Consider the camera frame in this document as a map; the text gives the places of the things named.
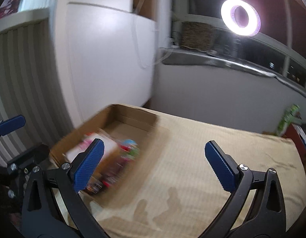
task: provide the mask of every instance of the striped wall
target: striped wall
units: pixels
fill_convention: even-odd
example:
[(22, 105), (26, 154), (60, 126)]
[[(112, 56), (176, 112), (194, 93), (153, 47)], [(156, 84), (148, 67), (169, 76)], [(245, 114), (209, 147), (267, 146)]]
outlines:
[(48, 20), (0, 34), (0, 120), (26, 125), (0, 138), (0, 165), (38, 142), (53, 146), (73, 128), (60, 91)]

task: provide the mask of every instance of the metal screw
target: metal screw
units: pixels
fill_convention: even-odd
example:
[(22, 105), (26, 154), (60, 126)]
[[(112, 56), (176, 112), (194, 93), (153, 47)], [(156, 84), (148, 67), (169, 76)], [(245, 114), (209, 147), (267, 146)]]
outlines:
[(8, 190), (8, 196), (11, 199), (13, 199), (15, 197), (15, 194), (14, 194), (13, 190)]
[(33, 172), (38, 172), (39, 171), (39, 166), (35, 166), (34, 168), (33, 168)]
[(18, 169), (18, 167), (14, 163), (10, 165), (10, 168), (12, 171), (15, 171), (16, 169)]
[(249, 169), (249, 167), (247, 167), (247, 166), (244, 165), (244, 164), (239, 165), (239, 168), (240, 168), (242, 171), (247, 171), (247, 170)]
[(269, 172), (270, 172), (270, 173), (273, 173), (273, 174), (276, 174), (276, 171), (275, 171), (275, 169), (273, 169), (273, 168), (270, 168), (270, 169), (269, 169)]
[(70, 166), (71, 166), (70, 163), (63, 163), (63, 164), (62, 164), (62, 169), (66, 170), (66, 169), (68, 169)]

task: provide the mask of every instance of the bed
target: bed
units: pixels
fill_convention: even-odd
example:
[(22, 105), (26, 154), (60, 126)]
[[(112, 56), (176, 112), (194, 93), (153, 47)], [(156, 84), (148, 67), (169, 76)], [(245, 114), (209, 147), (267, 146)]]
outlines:
[[(303, 211), (306, 176), (292, 140), (148, 111), (159, 120), (138, 161), (116, 187), (102, 194), (100, 205), (80, 194), (111, 237), (198, 237), (230, 195), (205, 158), (204, 146), (209, 140), (215, 140), (238, 164), (251, 170), (276, 169), (287, 229)], [(234, 227), (243, 222), (254, 192), (250, 192)], [(74, 226), (59, 193), (56, 198), (65, 220)]]

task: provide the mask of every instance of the white ring light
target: white ring light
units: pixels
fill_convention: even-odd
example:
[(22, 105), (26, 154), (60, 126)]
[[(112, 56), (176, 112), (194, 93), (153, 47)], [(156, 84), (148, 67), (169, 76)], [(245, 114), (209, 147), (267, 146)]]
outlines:
[[(249, 17), (249, 23), (244, 28), (238, 26), (234, 17), (235, 10), (239, 6), (245, 9)], [(241, 36), (254, 36), (261, 28), (261, 20), (257, 11), (250, 4), (241, 0), (225, 1), (221, 7), (221, 17), (231, 31)]]

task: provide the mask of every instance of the blue handle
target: blue handle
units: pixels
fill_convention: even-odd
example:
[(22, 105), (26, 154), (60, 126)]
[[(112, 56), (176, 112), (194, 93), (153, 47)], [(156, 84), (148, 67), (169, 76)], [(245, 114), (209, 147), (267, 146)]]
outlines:
[(81, 156), (84, 156), (83, 153), (87, 155), (83, 159), (83, 161), (79, 164), (76, 171), (73, 174), (74, 181), (74, 190), (76, 192), (83, 190), (86, 188), (88, 181), (95, 171), (97, 165), (104, 154), (104, 143), (100, 139), (95, 139), (92, 144), (86, 149), (85, 152), (82, 152)]
[(205, 156), (223, 189), (234, 192), (238, 178), (237, 163), (213, 140), (206, 143)]
[(0, 123), (0, 136), (5, 136), (25, 125), (25, 118), (23, 115), (18, 115)]

